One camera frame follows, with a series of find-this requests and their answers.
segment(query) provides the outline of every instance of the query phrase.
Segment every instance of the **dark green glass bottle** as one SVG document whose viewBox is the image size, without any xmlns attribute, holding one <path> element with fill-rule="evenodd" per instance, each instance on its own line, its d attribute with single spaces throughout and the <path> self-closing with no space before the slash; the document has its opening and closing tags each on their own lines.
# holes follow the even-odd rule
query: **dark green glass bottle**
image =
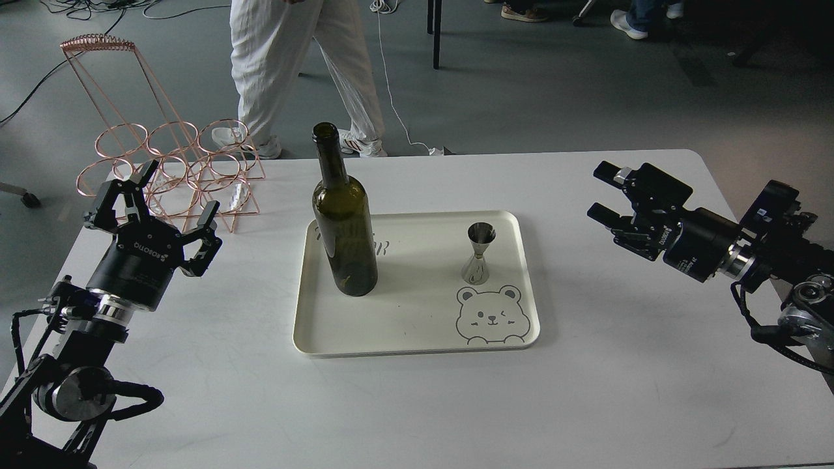
<svg viewBox="0 0 834 469">
<path fill-rule="evenodd" d="M 368 195 L 344 170 L 336 126 L 317 124 L 313 141 L 322 177 L 313 192 L 313 211 L 333 280 L 342 293 L 362 296 L 374 289 L 378 276 Z"/>
</svg>

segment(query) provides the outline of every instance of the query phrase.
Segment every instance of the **bear drawing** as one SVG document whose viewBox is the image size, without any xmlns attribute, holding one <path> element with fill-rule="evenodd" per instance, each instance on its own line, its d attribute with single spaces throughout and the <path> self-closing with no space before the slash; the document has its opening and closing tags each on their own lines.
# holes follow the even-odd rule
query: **bear drawing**
<svg viewBox="0 0 834 469">
<path fill-rule="evenodd" d="M 530 332 L 530 318 L 521 309 L 521 292 L 513 285 L 481 293 L 465 286 L 458 290 L 458 302 L 458 333 L 467 344 L 506 344 L 508 340 L 523 343 Z"/>
</svg>

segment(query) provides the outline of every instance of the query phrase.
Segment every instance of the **jigger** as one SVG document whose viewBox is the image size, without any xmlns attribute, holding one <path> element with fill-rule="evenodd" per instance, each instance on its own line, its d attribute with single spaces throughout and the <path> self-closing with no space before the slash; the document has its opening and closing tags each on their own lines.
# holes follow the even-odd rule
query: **jigger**
<svg viewBox="0 0 834 469">
<path fill-rule="evenodd" d="M 460 271 L 460 276 L 470 285 L 481 285 L 490 277 L 490 271 L 486 267 L 484 251 L 490 247 L 495 239 L 495 229 L 491 224 L 479 221 L 473 223 L 468 231 L 472 249 L 475 251 Z"/>
</svg>

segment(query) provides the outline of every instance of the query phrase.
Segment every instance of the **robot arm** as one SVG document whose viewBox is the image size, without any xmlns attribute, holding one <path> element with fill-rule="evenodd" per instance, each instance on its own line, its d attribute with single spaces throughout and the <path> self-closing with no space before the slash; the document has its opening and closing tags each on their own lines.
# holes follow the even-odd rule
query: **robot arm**
<svg viewBox="0 0 834 469">
<path fill-rule="evenodd" d="M 196 228 L 184 234 L 149 213 L 142 189 L 157 166 L 150 161 L 138 177 L 109 181 L 99 190 L 85 226 L 111 233 L 113 241 L 86 288 L 72 285 L 66 276 L 41 310 L 19 313 L 47 314 L 50 319 L 28 367 L 17 350 L 20 376 L 0 401 L 0 466 L 94 468 L 89 458 L 107 421 L 162 404 L 159 390 L 114 380 L 104 363 L 113 344 L 126 341 L 133 313 L 156 310 L 177 268 L 188 276 L 205 273 L 222 242 L 214 235 L 219 202 L 208 204 Z M 119 195 L 127 215 L 124 224 L 118 224 L 113 210 Z M 183 247 L 197 240 L 197 254 L 186 260 Z M 51 332 L 60 333 L 61 340 L 51 355 L 39 355 Z M 19 349 L 19 338 L 13 341 Z M 143 403 L 114 410 L 116 396 L 137 397 Z M 63 448 L 32 434 L 32 401 L 56 419 L 79 422 Z"/>
<path fill-rule="evenodd" d="M 630 169 L 603 161 L 594 176 L 621 190 L 634 210 L 631 216 L 601 204 L 588 210 L 611 231 L 615 244 L 648 260 L 663 253 L 664 262 L 700 282 L 719 272 L 730 276 L 754 340 L 834 375 L 834 369 L 786 349 L 834 350 L 834 251 L 802 237 L 816 215 L 797 213 L 797 190 L 771 181 L 736 224 L 707 209 L 684 209 L 692 189 L 651 164 Z M 746 308 L 746 293 L 770 278 L 788 282 L 791 293 L 778 325 L 759 325 Z"/>
</svg>

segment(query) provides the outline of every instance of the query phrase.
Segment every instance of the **person's foot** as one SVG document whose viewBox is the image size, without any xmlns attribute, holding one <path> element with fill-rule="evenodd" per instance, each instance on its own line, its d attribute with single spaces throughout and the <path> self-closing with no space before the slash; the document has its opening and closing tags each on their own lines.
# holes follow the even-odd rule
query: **person's foot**
<svg viewBox="0 0 834 469">
<path fill-rule="evenodd" d="M 541 23 L 550 19 L 547 13 L 540 8 L 531 8 L 524 12 L 516 12 L 510 8 L 510 5 L 504 5 L 501 8 L 501 17 L 514 19 L 515 21 L 523 21 L 525 23 Z"/>
<path fill-rule="evenodd" d="M 683 18 L 683 0 L 666 5 L 666 17 L 669 19 Z"/>
<path fill-rule="evenodd" d="M 274 135 L 270 135 L 266 142 L 256 144 L 255 147 L 251 144 L 244 144 L 244 137 L 238 129 L 212 129 L 211 139 L 220 151 L 240 147 L 245 153 L 257 153 L 261 159 L 277 159 L 281 155 L 281 143 Z"/>
<path fill-rule="evenodd" d="M 349 130 L 339 129 L 339 144 L 342 147 L 342 153 L 345 154 L 358 153 L 362 158 L 381 158 L 388 156 L 388 153 L 382 149 L 382 139 L 365 142 L 358 139 Z"/>
<path fill-rule="evenodd" d="M 611 14 L 611 24 L 614 25 L 614 28 L 621 30 L 629 38 L 635 39 L 636 41 L 649 37 L 649 33 L 646 31 L 637 31 L 632 28 L 626 19 L 626 12 L 622 10 L 614 10 Z"/>
</svg>

